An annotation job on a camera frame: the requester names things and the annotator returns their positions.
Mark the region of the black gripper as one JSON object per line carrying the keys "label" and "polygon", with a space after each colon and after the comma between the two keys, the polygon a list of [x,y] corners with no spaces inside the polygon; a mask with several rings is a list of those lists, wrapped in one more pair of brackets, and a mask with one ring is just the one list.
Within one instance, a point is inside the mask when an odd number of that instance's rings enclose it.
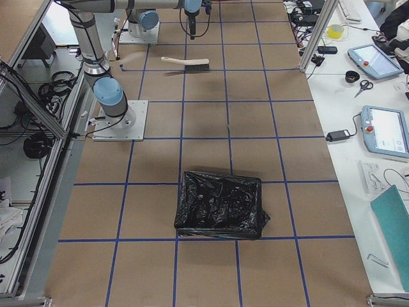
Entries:
{"label": "black gripper", "polygon": [[194,14],[188,14],[188,22],[189,22],[189,33],[190,39],[196,39],[196,16]]}

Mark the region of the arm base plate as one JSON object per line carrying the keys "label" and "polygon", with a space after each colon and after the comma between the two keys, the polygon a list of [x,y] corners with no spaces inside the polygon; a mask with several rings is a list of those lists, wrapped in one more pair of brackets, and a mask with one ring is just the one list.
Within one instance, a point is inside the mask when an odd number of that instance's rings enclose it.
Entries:
{"label": "arm base plate", "polygon": [[160,22],[153,28],[145,30],[136,24],[131,31],[128,30],[128,22],[124,23],[123,32],[120,35],[119,44],[125,45],[156,45],[158,44]]}
{"label": "arm base plate", "polygon": [[96,132],[92,135],[93,141],[142,141],[148,113],[147,100],[129,100],[128,111],[125,117],[106,117],[102,108],[95,125]]}

